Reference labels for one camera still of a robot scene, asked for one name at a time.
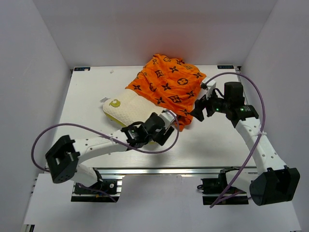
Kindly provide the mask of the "cream contoured pillow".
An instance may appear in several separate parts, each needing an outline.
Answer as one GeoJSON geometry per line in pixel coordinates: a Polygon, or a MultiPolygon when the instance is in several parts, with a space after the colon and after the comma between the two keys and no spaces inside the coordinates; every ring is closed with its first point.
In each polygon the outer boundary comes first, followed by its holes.
{"type": "Polygon", "coordinates": [[[153,141],[148,130],[153,126],[165,127],[159,114],[164,109],[126,89],[114,98],[103,98],[102,110],[109,119],[122,125],[124,132],[131,134],[134,145],[153,141]]]}

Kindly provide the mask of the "orange patterned pillowcase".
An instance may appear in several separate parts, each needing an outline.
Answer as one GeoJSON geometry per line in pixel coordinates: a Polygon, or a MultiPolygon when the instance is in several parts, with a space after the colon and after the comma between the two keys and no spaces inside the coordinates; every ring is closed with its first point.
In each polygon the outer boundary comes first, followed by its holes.
{"type": "Polygon", "coordinates": [[[206,77],[198,67],[181,58],[155,54],[126,88],[175,113],[183,131],[193,120],[190,112],[206,77]]]}

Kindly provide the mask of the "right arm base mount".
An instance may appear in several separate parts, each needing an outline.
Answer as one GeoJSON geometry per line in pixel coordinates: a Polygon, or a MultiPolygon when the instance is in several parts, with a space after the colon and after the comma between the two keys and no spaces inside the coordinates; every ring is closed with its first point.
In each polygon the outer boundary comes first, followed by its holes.
{"type": "MultiPolygon", "coordinates": [[[[211,205],[221,192],[227,186],[224,171],[220,171],[215,178],[202,178],[201,184],[197,186],[197,191],[202,193],[203,205],[211,205]]],[[[246,192],[241,191],[236,187],[231,187],[224,197],[238,193],[229,199],[223,200],[218,205],[247,205],[249,204],[250,197],[247,196],[246,192]]]]}

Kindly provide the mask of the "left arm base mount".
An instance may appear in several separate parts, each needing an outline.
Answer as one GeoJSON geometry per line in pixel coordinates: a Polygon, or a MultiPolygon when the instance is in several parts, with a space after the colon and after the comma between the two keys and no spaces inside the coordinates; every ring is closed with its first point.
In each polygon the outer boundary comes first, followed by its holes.
{"type": "Polygon", "coordinates": [[[102,183],[83,188],[74,183],[71,202],[79,203],[116,203],[122,189],[123,176],[102,175],[102,183]]]}

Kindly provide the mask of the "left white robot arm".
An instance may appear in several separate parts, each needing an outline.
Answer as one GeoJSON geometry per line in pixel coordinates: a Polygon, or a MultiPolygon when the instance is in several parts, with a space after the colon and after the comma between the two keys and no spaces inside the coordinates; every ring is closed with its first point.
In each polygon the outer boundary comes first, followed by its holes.
{"type": "Polygon", "coordinates": [[[135,122],[109,135],[86,139],[60,137],[46,153],[52,181],[55,184],[68,180],[84,185],[96,193],[103,185],[102,177],[94,167],[83,163],[87,160],[115,152],[141,149],[150,142],[164,145],[174,131],[175,115],[167,110],[152,113],[145,122],[135,122]]]}

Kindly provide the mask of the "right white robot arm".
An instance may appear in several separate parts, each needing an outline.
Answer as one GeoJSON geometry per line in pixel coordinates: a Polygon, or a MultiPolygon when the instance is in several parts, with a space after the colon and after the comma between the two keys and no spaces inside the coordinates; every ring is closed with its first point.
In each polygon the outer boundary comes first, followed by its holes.
{"type": "Polygon", "coordinates": [[[289,168],[273,148],[263,132],[257,111],[252,105],[245,104],[243,85],[226,82],[223,93],[216,90],[215,81],[205,82],[201,87],[206,94],[195,101],[195,108],[190,114],[199,121],[204,120],[204,110],[208,117],[215,113],[225,114],[250,150],[257,169],[257,175],[245,172],[244,167],[222,169],[217,182],[204,187],[204,191],[222,191],[215,204],[223,201],[223,195],[234,188],[246,192],[258,206],[291,201],[300,173],[297,168],[289,168]]]}

